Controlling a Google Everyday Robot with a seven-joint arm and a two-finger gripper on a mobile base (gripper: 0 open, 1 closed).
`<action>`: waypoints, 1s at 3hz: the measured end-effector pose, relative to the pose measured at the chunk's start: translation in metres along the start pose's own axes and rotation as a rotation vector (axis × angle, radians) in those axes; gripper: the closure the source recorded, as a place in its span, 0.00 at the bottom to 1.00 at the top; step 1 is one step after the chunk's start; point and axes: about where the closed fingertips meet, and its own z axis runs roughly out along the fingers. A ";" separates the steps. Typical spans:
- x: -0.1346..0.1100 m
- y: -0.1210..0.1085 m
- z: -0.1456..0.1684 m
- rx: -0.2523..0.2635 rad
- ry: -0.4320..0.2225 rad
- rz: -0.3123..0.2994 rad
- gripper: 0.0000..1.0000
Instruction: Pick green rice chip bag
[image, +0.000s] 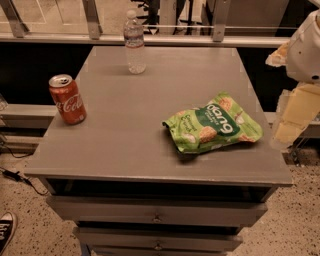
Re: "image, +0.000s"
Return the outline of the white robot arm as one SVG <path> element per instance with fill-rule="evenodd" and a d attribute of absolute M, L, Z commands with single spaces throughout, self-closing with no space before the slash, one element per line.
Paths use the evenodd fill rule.
<path fill-rule="evenodd" d="M 320 112 L 320 10 L 311 12 L 287 43 L 268 56 L 269 66 L 286 68 L 298 82 L 283 90 L 277 104 L 270 145 L 285 149 L 306 130 Z"/>

